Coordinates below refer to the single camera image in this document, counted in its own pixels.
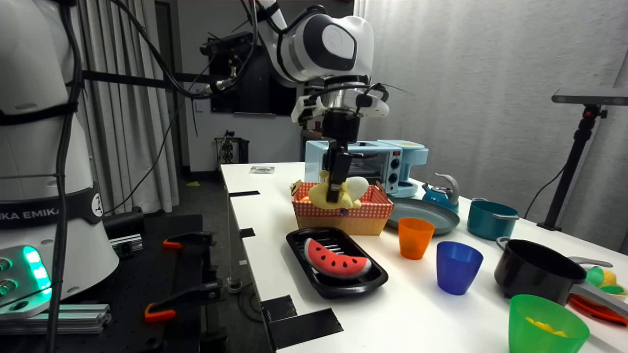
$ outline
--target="white robot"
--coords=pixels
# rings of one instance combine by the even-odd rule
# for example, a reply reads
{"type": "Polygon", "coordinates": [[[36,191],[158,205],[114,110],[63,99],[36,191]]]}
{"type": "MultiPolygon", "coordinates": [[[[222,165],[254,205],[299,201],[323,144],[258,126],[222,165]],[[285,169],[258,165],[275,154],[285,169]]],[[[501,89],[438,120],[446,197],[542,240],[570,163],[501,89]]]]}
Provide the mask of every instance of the white robot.
{"type": "MultiPolygon", "coordinates": [[[[60,224],[54,175],[75,67],[58,3],[0,0],[0,320],[34,316],[48,310],[52,299],[60,224]]],[[[293,116],[321,116],[324,134],[336,140],[326,158],[328,203],[334,203],[348,177],[346,148],[358,138],[360,118],[389,112],[387,93],[370,83],[374,30],[362,18],[334,20],[321,8],[287,26],[275,0],[260,0],[258,14],[262,22],[254,28],[277,75],[287,85],[311,87],[293,116]]],[[[65,175],[62,299],[95,287],[118,267],[79,120],[71,126],[65,175]]]]}

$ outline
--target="black plate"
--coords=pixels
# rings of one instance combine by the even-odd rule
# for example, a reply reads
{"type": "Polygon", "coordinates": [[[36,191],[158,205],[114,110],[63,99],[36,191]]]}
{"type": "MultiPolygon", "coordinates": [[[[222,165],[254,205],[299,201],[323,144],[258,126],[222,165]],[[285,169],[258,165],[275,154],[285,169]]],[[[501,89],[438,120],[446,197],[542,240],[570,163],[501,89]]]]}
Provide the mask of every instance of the black plate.
{"type": "Polygon", "coordinates": [[[436,205],[417,201],[417,199],[391,199],[393,214],[389,218],[389,228],[397,230],[401,218],[421,218],[436,226],[434,238],[448,236],[460,224],[458,214],[448,212],[436,205]]]}
{"type": "Polygon", "coordinates": [[[287,242],[295,258],[299,259],[301,269],[307,273],[313,287],[324,299],[362,297],[362,295],[374,293],[376,289],[379,289],[389,281],[389,273],[342,230],[336,230],[336,228],[297,230],[287,236],[287,242]],[[305,258],[305,246],[309,238],[317,240],[319,244],[323,244],[334,254],[344,254],[352,258],[358,258],[358,256],[370,258],[372,271],[360,279],[350,279],[350,281],[332,279],[319,273],[305,258]]]}

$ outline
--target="table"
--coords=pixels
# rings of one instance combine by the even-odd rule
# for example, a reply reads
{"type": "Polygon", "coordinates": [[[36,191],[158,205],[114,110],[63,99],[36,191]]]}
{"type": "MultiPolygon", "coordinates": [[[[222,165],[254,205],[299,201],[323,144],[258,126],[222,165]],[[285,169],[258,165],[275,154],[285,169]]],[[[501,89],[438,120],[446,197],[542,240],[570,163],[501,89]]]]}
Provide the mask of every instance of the table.
{"type": "MultiPolygon", "coordinates": [[[[326,301],[311,287],[287,244],[297,230],[291,205],[291,185],[305,177],[303,163],[264,165],[273,175],[252,175],[254,165],[224,165],[228,193],[260,191],[260,195],[232,199],[240,230],[252,228],[244,248],[256,277],[262,301],[293,297],[299,314],[332,309],[344,326],[342,334],[287,348],[283,352],[448,352],[491,353],[509,352],[509,301],[493,279],[501,250],[493,242],[466,232],[470,201],[460,201],[462,224],[446,238],[436,238],[423,261],[399,256],[397,234],[354,236],[354,240],[389,273],[389,283],[358,301],[326,301]],[[436,244],[462,242],[485,256],[485,263],[466,297],[450,297],[436,285],[436,244]]],[[[587,244],[560,232],[548,232],[529,220],[519,220],[515,240],[533,240],[564,256],[595,258],[615,263],[619,283],[628,285],[628,258],[587,244]]],[[[582,316],[591,330],[585,353],[628,352],[628,330],[607,326],[582,316]]]]}

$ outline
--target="green cup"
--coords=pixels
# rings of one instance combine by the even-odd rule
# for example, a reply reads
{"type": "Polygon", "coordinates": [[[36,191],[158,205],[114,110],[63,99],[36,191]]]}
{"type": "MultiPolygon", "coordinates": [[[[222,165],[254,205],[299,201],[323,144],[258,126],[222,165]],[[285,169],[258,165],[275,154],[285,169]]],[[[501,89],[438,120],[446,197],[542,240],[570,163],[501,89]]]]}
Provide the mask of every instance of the green cup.
{"type": "Polygon", "coordinates": [[[589,328],[564,307],[533,295],[511,301],[511,353],[578,353],[589,328]]]}

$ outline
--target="orange cup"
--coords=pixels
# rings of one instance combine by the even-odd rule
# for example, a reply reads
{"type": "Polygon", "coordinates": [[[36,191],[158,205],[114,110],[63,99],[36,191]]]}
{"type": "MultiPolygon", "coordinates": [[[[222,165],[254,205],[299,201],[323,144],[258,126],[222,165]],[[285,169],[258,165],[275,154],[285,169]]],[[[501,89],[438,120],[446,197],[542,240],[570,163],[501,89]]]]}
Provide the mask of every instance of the orange cup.
{"type": "Polygon", "coordinates": [[[427,220],[419,220],[419,218],[399,220],[401,256],[407,259],[423,259],[432,242],[434,232],[436,232],[436,226],[427,220]]]}

